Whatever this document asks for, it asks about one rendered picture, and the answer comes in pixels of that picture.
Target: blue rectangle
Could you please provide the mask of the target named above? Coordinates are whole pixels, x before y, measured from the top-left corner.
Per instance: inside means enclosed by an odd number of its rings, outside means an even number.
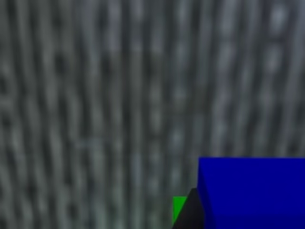
[[[305,159],[200,158],[205,229],[305,229]]]

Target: green object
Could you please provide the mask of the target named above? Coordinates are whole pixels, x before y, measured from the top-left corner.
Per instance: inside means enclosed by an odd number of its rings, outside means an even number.
[[[173,197],[173,224],[179,216],[179,213],[187,197]]]

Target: gray floor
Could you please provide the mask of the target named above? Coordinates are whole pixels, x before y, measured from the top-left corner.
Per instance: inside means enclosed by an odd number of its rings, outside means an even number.
[[[168,229],[199,156],[304,156],[302,12],[0,0],[0,229]]]

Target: black object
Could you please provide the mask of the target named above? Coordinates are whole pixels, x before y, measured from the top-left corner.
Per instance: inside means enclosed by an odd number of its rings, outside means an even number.
[[[204,229],[204,209],[196,188],[187,196],[173,229]]]

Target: gray striped background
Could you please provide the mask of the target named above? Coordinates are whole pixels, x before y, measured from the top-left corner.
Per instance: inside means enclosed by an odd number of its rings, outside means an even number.
[[[0,0],[0,229],[167,229],[203,156],[305,155],[305,0]]]

